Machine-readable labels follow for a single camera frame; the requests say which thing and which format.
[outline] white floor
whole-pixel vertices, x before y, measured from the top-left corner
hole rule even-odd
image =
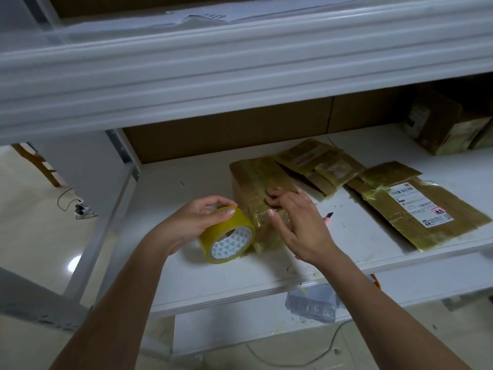
[[[73,205],[61,211],[56,200],[67,187],[54,188],[29,162],[10,147],[0,147],[0,266],[56,292],[63,292],[71,273],[69,262],[82,253],[95,219],[76,220]],[[73,191],[61,199],[67,207],[77,196]],[[90,306],[96,297],[114,244],[108,237],[89,281],[82,303]],[[449,312],[441,302],[415,306],[409,311],[437,335],[473,369],[488,369],[493,363],[493,304],[487,299]],[[173,339],[174,318],[149,323],[147,333],[165,343]],[[277,335],[251,343],[267,361],[302,364],[321,354],[329,345],[337,325]],[[0,316],[0,369],[47,369],[68,334]],[[244,345],[219,349],[204,355],[210,369],[268,369]],[[139,370],[190,368],[139,356]],[[309,367],[322,369],[377,369],[354,323],[337,335],[332,351]]]

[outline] forearm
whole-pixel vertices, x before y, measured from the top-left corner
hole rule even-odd
[[[317,267],[350,312],[380,369],[469,368],[341,251]]]
[[[134,369],[167,256],[162,249],[142,240],[51,370]]]

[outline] tape roll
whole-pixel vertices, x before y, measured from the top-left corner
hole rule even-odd
[[[231,206],[218,210],[230,209]],[[208,227],[199,242],[206,253],[207,261],[224,263],[241,255],[252,243],[255,228],[243,212],[234,208],[235,213],[227,221]]]

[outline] white shelf surface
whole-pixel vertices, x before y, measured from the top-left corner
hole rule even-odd
[[[493,255],[471,253],[377,273],[382,290],[401,306],[449,298],[493,286]],[[287,293],[213,306],[175,317],[173,355],[203,353],[262,337],[319,327],[291,314]],[[336,322],[349,319],[338,309]]]
[[[367,141],[367,136],[372,136],[373,142]],[[493,196],[488,194],[493,149],[433,157],[397,125],[330,135],[336,143],[342,137],[350,144],[363,145],[359,151],[373,155],[372,164],[393,159],[408,163],[493,217]],[[329,142],[326,136],[318,139]],[[102,282],[102,291],[109,287],[140,239],[161,220],[195,197],[211,193],[232,197],[231,162],[273,154],[298,142],[279,142],[144,165]],[[368,163],[363,156],[354,157]],[[475,176],[475,182],[469,180],[471,176]],[[431,251],[418,252],[403,237],[388,230],[388,225],[375,221],[344,189],[333,198],[316,203],[321,215],[334,212],[329,227],[335,242],[367,274],[493,246],[493,224],[488,224]],[[287,249],[213,265],[205,261],[202,250],[194,242],[167,260],[150,316],[181,314],[320,283],[325,283],[323,276],[311,265],[296,260]]]
[[[493,0],[358,0],[3,53],[0,145],[490,72],[492,14]]]

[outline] chair leg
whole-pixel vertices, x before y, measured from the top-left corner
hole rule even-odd
[[[31,162],[46,177],[46,179],[50,181],[50,183],[54,187],[60,187],[60,183],[58,182],[58,180],[56,180],[56,178],[52,174],[52,172],[54,172],[55,170],[50,170],[43,165],[42,163],[42,161],[44,161],[43,157],[30,154],[26,149],[22,147],[21,144],[12,144],[12,148],[14,148],[17,151],[17,153],[21,155],[21,157],[24,157],[29,162]]]

